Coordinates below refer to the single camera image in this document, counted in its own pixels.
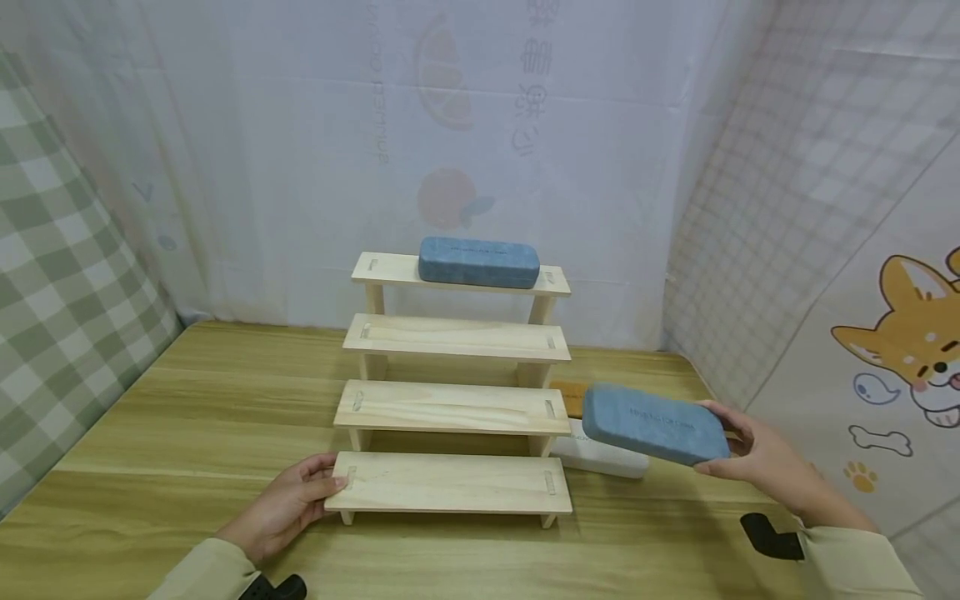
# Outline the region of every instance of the wooden table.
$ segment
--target wooden table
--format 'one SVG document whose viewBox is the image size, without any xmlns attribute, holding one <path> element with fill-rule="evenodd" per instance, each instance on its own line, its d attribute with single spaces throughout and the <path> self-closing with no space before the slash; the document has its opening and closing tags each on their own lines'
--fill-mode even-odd
<svg viewBox="0 0 960 600">
<path fill-rule="evenodd" d="M 191 546 L 331 429 L 357 361 L 343 332 L 196 324 L 0 523 L 9 598 L 142 598 Z M 573 348 L 556 378 L 708 395 L 683 358 Z M 511 385 L 509 364 L 397 358 L 389 378 Z M 372 450 L 523 454 L 526 440 L 379 432 Z M 750 486 L 654 459 L 641 482 L 566 471 L 574 515 L 363 514 L 306 532 L 267 575 L 311 598 L 800 598 L 797 567 L 755 552 L 738 518 L 785 512 Z"/>
</svg>

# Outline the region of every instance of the black plastic clip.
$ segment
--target black plastic clip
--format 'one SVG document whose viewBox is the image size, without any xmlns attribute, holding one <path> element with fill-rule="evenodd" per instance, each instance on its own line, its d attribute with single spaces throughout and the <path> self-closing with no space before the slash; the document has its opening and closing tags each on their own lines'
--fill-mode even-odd
<svg viewBox="0 0 960 600">
<path fill-rule="evenodd" d="M 305 598 L 306 583 L 301 576 L 291 575 L 274 588 L 266 577 L 260 575 L 253 580 L 239 600 L 304 600 Z"/>
<path fill-rule="evenodd" d="M 784 561 L 804 559 L 804 547 L 800 544 L 800 537 L 794 533 L 777 533 L 767 515 L 748 513 L 740 518 L 740 526 L 754 550 L 763 556 Z"/>
</svg>

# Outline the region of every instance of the paw print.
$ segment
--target paw print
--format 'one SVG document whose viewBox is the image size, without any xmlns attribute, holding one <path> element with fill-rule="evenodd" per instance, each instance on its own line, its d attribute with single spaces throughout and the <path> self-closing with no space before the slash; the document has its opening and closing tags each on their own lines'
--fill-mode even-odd
<svg viewBox="0 0 960 600">
<path fill-rule="evenodd" d="M 875 483 L 879 477 L 863 463 L 848 462 L 847 468 L 843 469 L 843 474 L 847 475 L 847 479 L 850 479 L 853 486 L 860 492 L 873 493 L 876 490 Z"/>
</svg>

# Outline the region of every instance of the beige sleeve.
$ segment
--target beige sleeve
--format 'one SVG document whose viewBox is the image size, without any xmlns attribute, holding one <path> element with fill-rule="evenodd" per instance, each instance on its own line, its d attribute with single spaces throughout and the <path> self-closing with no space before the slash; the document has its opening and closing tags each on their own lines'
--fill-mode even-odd
<svg viewBox="0 0 960 600">
<path fill-rule="evenodd" d="M 259 574 L 243 550 L 210 538 L 167 573 L 147 600 L 237 600 Z"/>
<path fill-rule="evenodd" d="M 825 600 L 923 598 L 890 541 L 880 534 L 839 527 L 800 533 L 807 597 Z"/>
</svg>

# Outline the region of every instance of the blue felt case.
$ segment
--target blue felt case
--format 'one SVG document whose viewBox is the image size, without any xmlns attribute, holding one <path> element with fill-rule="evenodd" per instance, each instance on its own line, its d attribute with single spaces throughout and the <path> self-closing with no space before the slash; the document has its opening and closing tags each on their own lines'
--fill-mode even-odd
<svg viewBox="0 0 960 600">
<path fill-rule="evenodd" d="M 540 259 L 526 244 L 425 237 L 418 271 L 424 281 L 529 290 L 540 276 Z"/>
<path fill-rule="evenodd" d="M 703 406 L 613 384 L 584 396 L 584 433 L 592 440 L 681 465 L 729 458 L 723 424 Z"/>
</svg>

